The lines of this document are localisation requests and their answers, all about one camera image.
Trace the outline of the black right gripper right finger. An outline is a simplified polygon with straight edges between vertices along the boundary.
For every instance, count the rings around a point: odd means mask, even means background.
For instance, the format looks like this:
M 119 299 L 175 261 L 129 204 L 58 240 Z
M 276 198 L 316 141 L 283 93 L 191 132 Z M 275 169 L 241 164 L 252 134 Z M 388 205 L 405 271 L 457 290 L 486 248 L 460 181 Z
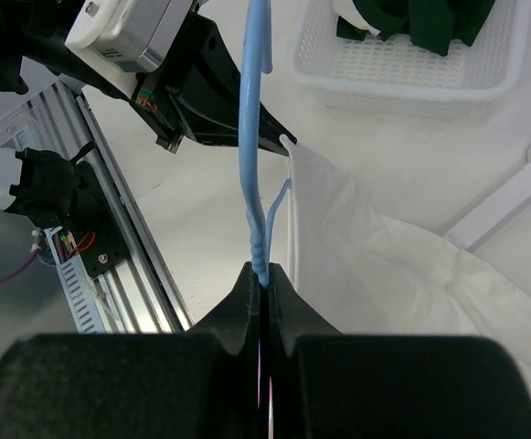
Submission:
M 491 339 L 343 334 L 279 264 L 268 308 L 277 438 L 531 438 L 530 392 Z

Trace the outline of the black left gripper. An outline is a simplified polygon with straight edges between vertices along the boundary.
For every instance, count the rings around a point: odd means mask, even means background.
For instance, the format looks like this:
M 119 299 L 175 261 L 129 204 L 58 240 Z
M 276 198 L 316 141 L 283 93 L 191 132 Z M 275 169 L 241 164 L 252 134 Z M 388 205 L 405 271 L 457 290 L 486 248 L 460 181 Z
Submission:
M 63 15 L 65 74 L 128 102 L 167 150 L 175 151 L 183 138 L 201 145 L 237 145 L 239 69 L 214 21 L 189 11 L 157 70 L 125 73 L 91 53 L 76 54 L 66 47 L 79 12 Z M 283 136 L 297 141 L 261 104 L 258 148 L 288 154 Z

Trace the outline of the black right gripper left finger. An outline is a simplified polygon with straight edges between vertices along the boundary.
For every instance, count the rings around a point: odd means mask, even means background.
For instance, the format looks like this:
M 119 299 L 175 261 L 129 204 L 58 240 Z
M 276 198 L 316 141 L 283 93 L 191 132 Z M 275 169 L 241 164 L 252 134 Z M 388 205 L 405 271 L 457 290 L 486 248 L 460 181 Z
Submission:
M 0 360 L 0 438 L 257 438 L 250 265 L 186 332 L 38 335 Z

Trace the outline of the light blue hanger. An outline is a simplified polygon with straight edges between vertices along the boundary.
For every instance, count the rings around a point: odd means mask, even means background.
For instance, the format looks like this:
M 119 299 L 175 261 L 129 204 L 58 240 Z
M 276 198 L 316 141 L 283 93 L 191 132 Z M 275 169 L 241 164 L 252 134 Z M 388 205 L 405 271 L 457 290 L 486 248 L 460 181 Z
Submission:
M 270 283 L 269 262 L 274 221 L 285 194 L 292 186 L 288 178 L 270 209 L 261 204 L 258 166 L 261 76 L 272 65 L 271 3 L 249 2 L 243 43 L 239 88 L 239 182 L 250 229 L 250 256 L 260 287 Z

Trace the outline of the white tank top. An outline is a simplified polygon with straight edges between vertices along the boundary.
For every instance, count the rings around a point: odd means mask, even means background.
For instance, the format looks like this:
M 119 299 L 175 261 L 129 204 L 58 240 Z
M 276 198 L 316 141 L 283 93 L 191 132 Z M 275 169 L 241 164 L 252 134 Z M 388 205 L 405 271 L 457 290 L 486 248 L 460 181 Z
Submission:
M 346 333 L 491 338 L 531 394 L 531 297 L 473 254 L 375 209 L 350 174 L 312 149 L 284 145 L 297 293 Z

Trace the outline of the green and white raglan shirt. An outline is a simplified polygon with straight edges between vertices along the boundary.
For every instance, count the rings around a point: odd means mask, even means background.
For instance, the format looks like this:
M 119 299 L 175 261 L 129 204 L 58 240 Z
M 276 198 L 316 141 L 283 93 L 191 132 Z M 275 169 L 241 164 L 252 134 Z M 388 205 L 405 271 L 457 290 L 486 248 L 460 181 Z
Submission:
M 336 35 L 385 42 L 407 35 L 419 48 L 446 57 L 452 42 L 470 47 L 494 8 L 493 0 L 344 0 L 333 1 Z

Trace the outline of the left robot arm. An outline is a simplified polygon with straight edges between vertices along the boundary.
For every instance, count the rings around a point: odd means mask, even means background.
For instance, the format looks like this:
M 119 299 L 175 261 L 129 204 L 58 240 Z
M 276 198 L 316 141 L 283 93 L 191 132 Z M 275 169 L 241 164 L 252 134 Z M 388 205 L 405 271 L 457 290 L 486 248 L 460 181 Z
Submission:
M 198 1 L 0 1 L 0 92 L 28 87 L 23 59 L 127 102 L 174 152 L 239 143 L 241 74 Z M 0 151 L 0 210 L 40 229 L 91 231 L 103 199 L 79 159 Z

